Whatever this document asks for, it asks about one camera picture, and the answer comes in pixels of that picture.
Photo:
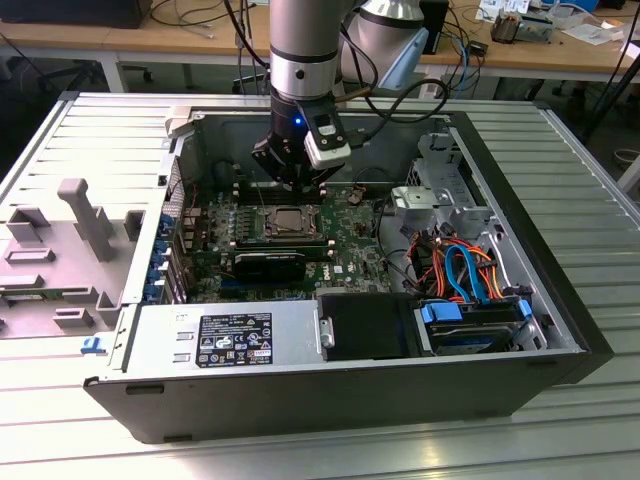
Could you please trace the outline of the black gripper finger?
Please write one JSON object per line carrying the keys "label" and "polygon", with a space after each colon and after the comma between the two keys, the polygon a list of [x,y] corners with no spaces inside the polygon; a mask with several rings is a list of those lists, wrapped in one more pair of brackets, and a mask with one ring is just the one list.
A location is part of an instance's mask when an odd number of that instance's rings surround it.
{"label": "black gripper finger", "polygon": [[308,193],[316,190],[323,182],[328,180],[340,170],[339,166],[322,170],[315,170],[310,163],[302,164],[299,170],[299,191]]}
{"label": "black gripper finger", "polygon": [[291,192],[300,190],[299,151],[287,139],[267,137],[257,142],[252,150],[252,158],[277,183]]}

